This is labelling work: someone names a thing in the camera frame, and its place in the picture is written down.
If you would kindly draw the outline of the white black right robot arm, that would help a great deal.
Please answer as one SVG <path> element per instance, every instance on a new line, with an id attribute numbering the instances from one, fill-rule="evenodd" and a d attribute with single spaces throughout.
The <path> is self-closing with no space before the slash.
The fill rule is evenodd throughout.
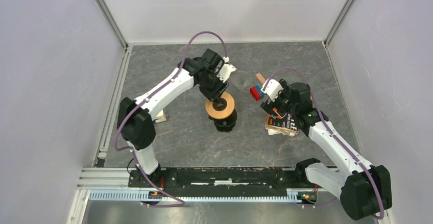
<path id="1" fill-rule="evenodd" d="M 295 181 L 301 187 L 312 183 L 333 194 L 353 220 L 367 216 L 383 219 L 392 207 L 391 175 L 358 153 L 334 128 L 316 105 L 310 86 L 267 79 L 261 88 L 267 100 L 260 106 L 269 115 L 290 115 L 296 127 L 315 142 L 337 167 L 332 170 L 311 158 L 297 164 Z"/>

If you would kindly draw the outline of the dark green glass dripper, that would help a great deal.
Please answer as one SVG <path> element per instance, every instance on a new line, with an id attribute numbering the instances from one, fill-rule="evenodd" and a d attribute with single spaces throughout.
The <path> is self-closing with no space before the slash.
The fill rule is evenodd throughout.
<path id="1" fill-rule="evenodd" d="M 233 110 L 233 112 L 224 119 L 213 119 L 213 123 L 216 129 L 219 132 L 231 132 L 236 125 L 237 121 L 237 112 Z"/>

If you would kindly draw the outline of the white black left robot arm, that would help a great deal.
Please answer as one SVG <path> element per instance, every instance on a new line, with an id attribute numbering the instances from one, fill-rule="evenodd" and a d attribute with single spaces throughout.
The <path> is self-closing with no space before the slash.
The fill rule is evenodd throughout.
<path id="1" fill-rule="evenodd" d="M 121 100 L 115 139 L 122 137 L 127 142 L 127 148 L 132 150 L 142 171 L 140 179 L 148 187 L 160 182 L 159 163 L 152 146 L 156 137 L 156 115 L 195 86 L 210 102 L 217 102 L 235 71 L 228 57 L 207 49 L 200 57 L 184 58 L 167 78 L 147 93 Z"/>

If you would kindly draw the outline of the round wooden dripper stand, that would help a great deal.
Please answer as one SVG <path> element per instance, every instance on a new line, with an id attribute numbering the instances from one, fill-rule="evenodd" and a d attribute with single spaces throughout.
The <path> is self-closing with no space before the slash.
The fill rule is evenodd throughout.
<path id="1" fill-rule="evenodd" d="M 217 102 L 207 101 L 205 110 L 213 119 L 225 119 L 229 117 L 235 108 L 235 101 L 231 94 L 223 92 Z"/>

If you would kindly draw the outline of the clear ribbed glass funnel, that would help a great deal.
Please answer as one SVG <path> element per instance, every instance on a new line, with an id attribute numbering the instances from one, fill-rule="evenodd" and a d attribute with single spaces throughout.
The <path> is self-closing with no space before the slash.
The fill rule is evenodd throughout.
<path id="1" fill-rule="evenodd" d="M 238 91 L 244 91 L 251 84 L 251 81 L 251 75 L 245 71 L 236 71 L 231 76 L 231 82 Z"/>

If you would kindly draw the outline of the orange black coffee filter box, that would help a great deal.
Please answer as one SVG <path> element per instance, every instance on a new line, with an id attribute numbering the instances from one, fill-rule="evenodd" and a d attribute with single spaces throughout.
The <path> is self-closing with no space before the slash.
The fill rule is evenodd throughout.
<path id="1" fill-rule="evenodd" d="M 282 134 L 294 137 L 299 133 L 290 114 L 284 117 L 268 115 L 264 126 L 270 136 Z"/>

